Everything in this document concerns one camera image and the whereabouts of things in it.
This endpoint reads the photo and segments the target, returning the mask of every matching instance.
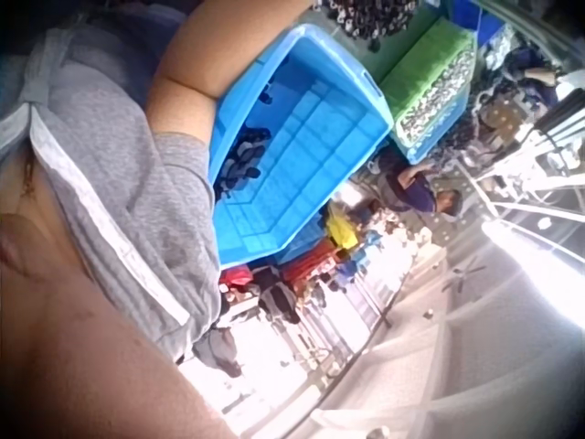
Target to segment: pile of metal parts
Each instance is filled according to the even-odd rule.
[[[244,188],[247,180],[260,177],[257,166],[271,138],[270,130],[265,128],[242,127],[213,185],[216,203],[224,196],[230,198],[231,192]]]
[[[328,16],[352,38],[369,41],[377,52],[381,37],[394,35],[408,27],[419,0],[322,0]]]
[[[422,98],[399,121],[401,138],[405,143],[416,142],[435,117],[470,80],[475,65],[473,46],[462,50],[441,76],[432,83]]]

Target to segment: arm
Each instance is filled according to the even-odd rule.
[[[22,217],[2,217],[0,271],[2,417],[16,437],[234,437]]]
[[[429,160],[423,160],[418,165],[408,167],[399,175],[400,185],[404,189],[407,189],[412,183],[414,183],[414,179],[416,178],[419,172],[429,171],[432,169],[432,167],[433,163]]]
[[[208,0],[169,45],[146,115],[155,133],[211,138],[216,99],[311,0]]]

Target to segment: green plastic crate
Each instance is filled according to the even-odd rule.
[[[379,85],[396,122],[423,97],[465,48],[473,33],[441,18],[412,47]]]

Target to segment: gray shirt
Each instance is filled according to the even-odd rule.
[[[154,135],[143,110],[177,26],[147,14],[84,25],[52,75],[44,112],[49,131],[117,226],[190,315],[185,324],[177,322],[136,282],[71,187],[48,169],[71,234],[102,291],[172,359],[189,350],[219,313],[208,145],[184,134]]]

